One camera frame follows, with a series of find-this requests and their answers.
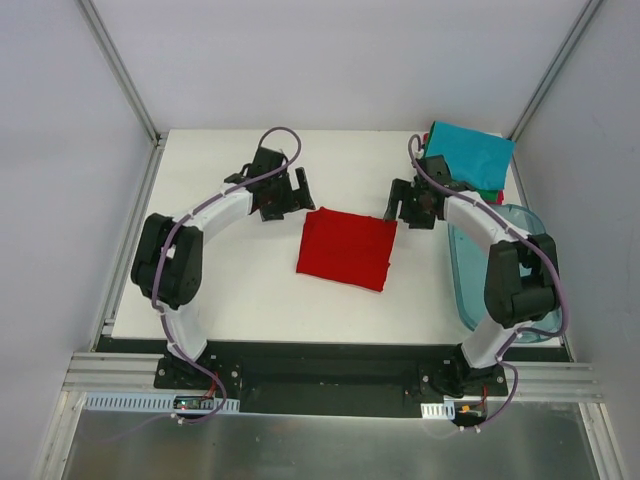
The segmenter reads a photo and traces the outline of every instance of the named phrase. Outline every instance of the white wall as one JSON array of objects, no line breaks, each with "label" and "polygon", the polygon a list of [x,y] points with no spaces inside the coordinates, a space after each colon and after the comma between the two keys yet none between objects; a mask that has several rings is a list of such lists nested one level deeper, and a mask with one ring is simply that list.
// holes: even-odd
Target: white wall
[{"label": "white wall", "polygon": [[586,0],[96,0],[170,128],[510,133]]},{"label": "white wall", "polygon": [[29,476],[150,144],[74,2],[0,2],[0,478]]},{"label": "white wall", "polygon": [[640,477],[640,3],[607,2],[519,141],[527,197],[558,243],[571,345],[604,383]]}]

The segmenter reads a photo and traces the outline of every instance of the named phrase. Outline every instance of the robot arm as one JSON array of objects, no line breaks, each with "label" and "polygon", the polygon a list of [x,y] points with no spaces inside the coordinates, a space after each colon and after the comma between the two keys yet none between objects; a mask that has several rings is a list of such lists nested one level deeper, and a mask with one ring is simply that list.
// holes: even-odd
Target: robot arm
[{"label": "robot arm", "polygon": [[[479,208],[480,204],[486,204],[477,192],[451,179],[444,157],[428,157],[417,162],[432,180],[449,191],[464,192],[471,202],[447,195],[416,175],[411,183],[393,181],[384,218],[393,220],[397,215],[409,228],[423,229],[432,229],[436,218],[445,220],[469,235],[488,256],[484,289],[488,314],[476,330],[454,348],[447,372],[431,382],[440,393],[459,398],[466,382],[493,375],[498,358],[519,329],[558,308],[558,295],[548,270],[518,236],[540,248],[557,270],[555,242],[546,234],[531,235],[506,219],[498,223]],[[530,271],[523,274],[521,267]]]},{"label": "robot arm", "polygon": [[169,232],[179,219],[188,218],[177,230],[167,252],[164,268],[160,273],[158,304],[164,311],[170,339],[168,350],[179,355],[176,346],[195,361],[207,345],[207,337],[198,320],[198,291],[202,281],[202,257],[204,246],[232,223],[260,210],[263,221],[284,218],[285,213],[302,208],[314,210],[309,186],[303,168],[295,170],[299,188],[293,190],[286,169],[280,173],[252,182],[248,180],[264,176],[281,167],[286,157],[281,152],[259,146],[251,164],[240,173],[225,179],[222,198],[208,203],[206,200],[192,209],[172,217],[157,213],[150,215],[143,226],[136,251],[131,279],[142,294],[151,299],[153,283],[157,275],[163,246]]}]

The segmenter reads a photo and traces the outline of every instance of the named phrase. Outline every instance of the teal cloth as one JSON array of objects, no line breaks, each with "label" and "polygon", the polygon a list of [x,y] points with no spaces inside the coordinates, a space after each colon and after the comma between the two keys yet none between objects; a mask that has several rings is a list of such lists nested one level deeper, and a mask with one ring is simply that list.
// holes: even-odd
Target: teal cloth
[{"label": "teal cloth", "polygon": [[482,190],[503,190],[515,145],[488,133],[434,122],[425,156],[444,155],[454,180]]}]

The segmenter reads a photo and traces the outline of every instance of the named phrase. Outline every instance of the white table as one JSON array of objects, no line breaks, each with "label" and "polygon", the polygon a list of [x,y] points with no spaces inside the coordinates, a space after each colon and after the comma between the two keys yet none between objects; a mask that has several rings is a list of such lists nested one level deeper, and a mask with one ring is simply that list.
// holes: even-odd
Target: white table
[{"label": "white table", "polygon": [[[253,159],[262,133],[172,130],[147,215],[173,214],[215,193]],[[411,133],[300,131],[303,151],[294,166],[305,168],[317,207],[381,217],[391,181],[414,174],[407,155]],[[295,151],[284,132],[265,146]],[[520,203],[511,170],[505,201]],[[437,222],[432,231],[409,231],[399,223],[379,294],[296,274],[304,219],[302,211],[262,223],[256,213],[207,245],[200,320],[209,339],[457,344],[469,335],[456,310],[446,223]],[[112,336],[164,338],[149,300],[130,280]]]}]

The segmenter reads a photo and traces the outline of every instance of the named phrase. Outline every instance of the folded red cloth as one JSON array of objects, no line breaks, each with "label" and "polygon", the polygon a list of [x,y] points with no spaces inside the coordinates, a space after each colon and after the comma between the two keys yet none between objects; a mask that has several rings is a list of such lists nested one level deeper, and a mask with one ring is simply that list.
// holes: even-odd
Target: folded red cloth
[{"label": "folded red cloth", "polygon": [[297,273],[381,292],[397,222],[320,208],[307,213]]}]

